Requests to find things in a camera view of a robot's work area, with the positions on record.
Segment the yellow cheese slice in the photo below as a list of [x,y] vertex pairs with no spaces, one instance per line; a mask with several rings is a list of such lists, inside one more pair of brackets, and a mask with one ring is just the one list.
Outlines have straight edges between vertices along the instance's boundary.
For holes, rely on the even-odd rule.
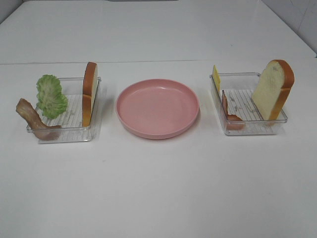
[[219,93],[221,80],[220,80],[220,76],[218,74],[218,71],[217,71],[217,68],[215,65],[213,66],[213,69],[212,69],[212,78],[213,78],[213,81],[215,83],[216,89]]

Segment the bacon strip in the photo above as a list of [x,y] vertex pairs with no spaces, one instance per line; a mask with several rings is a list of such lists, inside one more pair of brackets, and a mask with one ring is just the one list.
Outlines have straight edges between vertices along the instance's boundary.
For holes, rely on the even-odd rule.
[[34,135],[38,139],[50,141],[59,138],[60,131],[58,131],[58,129],[61,129],[61,126],[47,126],[44,124],[39,114],[27,100],[20,98],[16,105],[16,112],[27,121],[30,128],[34,131]]
[[222,107],[224,109],[225,118],[227,120],[226,127],[228,130],[242,130],[245,123],[237,115],[228,113],[228,101],[224,90],[222,91]]

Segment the bread slice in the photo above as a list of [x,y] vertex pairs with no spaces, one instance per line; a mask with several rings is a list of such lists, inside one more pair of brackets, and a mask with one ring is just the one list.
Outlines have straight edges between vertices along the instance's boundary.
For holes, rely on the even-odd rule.
[[278,118],[294,81],[293,70],[286,61],[274,59],[267,64],[251,96],[263,120]]
[[88,127],[90,125],[92,111],[95,101],[95,95],[98,86],[98,67],[94,62],[88,62],[82,90],[82,126]]

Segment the green lettuce leaf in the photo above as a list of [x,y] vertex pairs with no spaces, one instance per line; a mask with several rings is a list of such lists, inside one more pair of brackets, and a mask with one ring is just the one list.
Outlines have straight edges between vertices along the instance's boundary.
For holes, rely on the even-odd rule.
[[64,113],[68,106],[68,98],[62,94],[60,80],[54,75],[45,74],[37,81],[37,107],[42,115],[55,119]]

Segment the pink round plate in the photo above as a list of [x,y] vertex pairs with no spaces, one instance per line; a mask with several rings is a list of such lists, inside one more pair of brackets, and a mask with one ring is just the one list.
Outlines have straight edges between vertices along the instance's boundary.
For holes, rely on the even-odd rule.
[[192,89],[168,79],[148,79],[124,89],[116,113],[130,133],[147,139],[168,139],[188,130],[200,111]]

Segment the right clear plastic tray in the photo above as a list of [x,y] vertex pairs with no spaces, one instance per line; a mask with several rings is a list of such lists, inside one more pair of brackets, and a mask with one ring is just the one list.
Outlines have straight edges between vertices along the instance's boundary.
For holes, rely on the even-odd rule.
[[[252,101],[253,90],[260,79],[258,72],[219,73],[220,92],[218,93],[212,75],[211,95],[218,117],[226,135],[271,135],[277,134],[280,128],[287,123],[288,117],[281,111],[277,120],[263,120],[259,110]],[[228,101],[228,113],[237,115],[245,127],[242,130],[228,130],[226,127],[224,109],[222,107],[222,91]]]

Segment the clear plastic tray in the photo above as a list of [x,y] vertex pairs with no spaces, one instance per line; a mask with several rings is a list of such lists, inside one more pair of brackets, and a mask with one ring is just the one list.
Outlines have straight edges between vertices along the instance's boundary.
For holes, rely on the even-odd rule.
[[42,115],[42,110],[35,107],[42,122],[50,126],[47,129],[33,130],[29,125],[26,127],[28,133],[36,134],[39,131],[44,134],[53,134],[49,140],[39,139],[38,143],[67,143],[85,142],[98,137],[101,129],[101,78],[98,76],[97,92],[92,111],[91,122],[88,127],[82,126],[82,87],[84,78],[60,78],[62,94],[68,98],[66,111],[55,119],[49,119]]
[[[271,135],[277,134],[280,128],[287,123],[288,117],[281,111],[277,120],[263,120],[259,110],[252,101],[253,90],[260,79],[258,72],[219,73],[220,92],[218,93],[212,75],[211,95],[218,117],[226,135]],[[228,101],[228,113],[237,115],[245,127],[242,130],[228,130],[226,127],[224,109],[222,107],[222,91]]]

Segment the left clear plastic tray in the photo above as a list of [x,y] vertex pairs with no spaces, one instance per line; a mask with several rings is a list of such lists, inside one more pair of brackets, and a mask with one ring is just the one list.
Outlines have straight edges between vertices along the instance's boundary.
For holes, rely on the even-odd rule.
[[42,115],[42,110],[35,107],[42,122],[50,126],[47,129],[33,130],[29,125],[26,127],[28,133],[36,134],[39,131],[44,134],[53,134],[49,140],[39,139],[38,143],[67,143],[85,142],[98,137],[101,129],[101,78],[98,76],[97,92],[92,111],[91,122],[88,127],[82,126],[82,87],[84,78],[60,78],[62,94],[68,98],[66,111],[55,119],[49,119]]

